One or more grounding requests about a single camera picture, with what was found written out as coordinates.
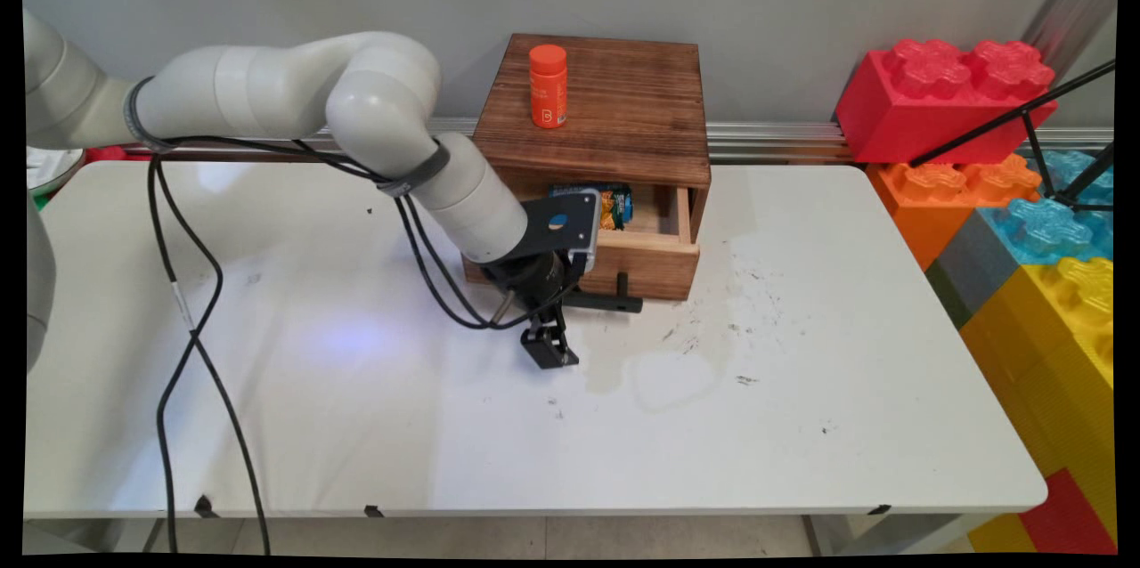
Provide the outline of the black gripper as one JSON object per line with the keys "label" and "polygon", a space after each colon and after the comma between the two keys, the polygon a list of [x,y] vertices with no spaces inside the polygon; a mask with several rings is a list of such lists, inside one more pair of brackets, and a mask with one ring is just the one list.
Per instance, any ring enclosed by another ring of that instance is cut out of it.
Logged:
{"label": "black gripper", "polygon": [[586,269],[587,255],[562,250],[481,267],[484,279],[504,295],[490,324],[508,328],[529,320],[520,344],[539,370],[570,368],[581,362],[567,341],[563,299],[577,289]]}

